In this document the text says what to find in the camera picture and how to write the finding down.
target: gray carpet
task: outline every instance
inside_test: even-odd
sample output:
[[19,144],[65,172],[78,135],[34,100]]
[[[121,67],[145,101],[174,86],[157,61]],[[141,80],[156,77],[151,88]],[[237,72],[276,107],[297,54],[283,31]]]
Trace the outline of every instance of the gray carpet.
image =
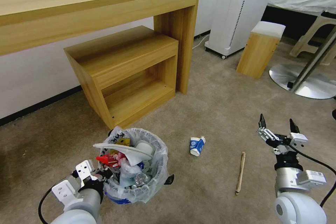
[[[275,156],[256,134],[260,113],[276,133],[289,133],[289,118],[310,140],[306,153],[336,167],[336,101],[313,100],[278,87],[268,76],[278,63],[304,64],[288,56],[292,44],[281,42],[261,79],[235,72],[242,51],[226,60],[194,50],[189,90],[177,93],[133,127],[145,128],[167,144],[168,169],[175,181],[147,204],[116,205],[103,201],[103,223],[280,223],[273,210]],[[319,71],[336,79],[336,62]],[[39,223],[37,206],[54,183],[84,159],[94,159],[92,144],[108,128],[88,105],[83,92],[0,127],[0,223]],[[189,138],[205,135],[200,157],[188,153]],[[247,153],[239,196],[235,188],[241,152]],[[328,185],[310,195],[320,202],[334,182],[324,167],[300,158],[305,169],[323,172]],[[336,196],[325,204],[329,223],[336,223]],[[53,195],[43,213],[48,222],[62,213]]]

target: white cable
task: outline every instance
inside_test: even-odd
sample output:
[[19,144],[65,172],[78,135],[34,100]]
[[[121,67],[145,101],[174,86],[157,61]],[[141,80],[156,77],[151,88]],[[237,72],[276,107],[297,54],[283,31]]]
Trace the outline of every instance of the white cable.
[[206,35],[206,36],[201,40],[201,42],[200,42],[197,46],[194,46],[192,49],[194,50],[196,47],[198,47],[198,46],[203,42],[203,40],[204,40],[206,37],[209,37],[209,36],[210,36],[210,34]]

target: white air purifier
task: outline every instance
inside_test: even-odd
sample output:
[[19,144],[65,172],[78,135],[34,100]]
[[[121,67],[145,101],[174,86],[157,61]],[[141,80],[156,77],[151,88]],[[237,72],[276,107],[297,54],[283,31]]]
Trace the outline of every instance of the white air purifier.
[[253,27],[261,20],[268,0],[217,0],[209,48],[226,58],[242,49]]

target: wooden stick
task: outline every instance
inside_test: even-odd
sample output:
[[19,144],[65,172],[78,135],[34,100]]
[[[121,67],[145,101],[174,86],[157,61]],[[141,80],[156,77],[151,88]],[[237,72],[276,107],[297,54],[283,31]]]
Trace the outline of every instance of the wooden stick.
[[246,153],[242,152],[241,153],[241,161],[240,161],[240,172],[239,172],[239,177],[238,177],[238,183],[237,183],[237,189],[236,189],[236,195],[239,194],[240,189],[242,188],[242,181],[243,181],[243,172],[244,172],[244,166],[245,166],[245,158],[246,158]]

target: white seat top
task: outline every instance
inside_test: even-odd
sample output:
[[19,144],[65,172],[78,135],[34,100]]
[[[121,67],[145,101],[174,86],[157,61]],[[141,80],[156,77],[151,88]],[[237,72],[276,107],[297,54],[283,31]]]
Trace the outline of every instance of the white seat top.
[[271,22],[259,21],[251,32],[281,38],[286,26]]

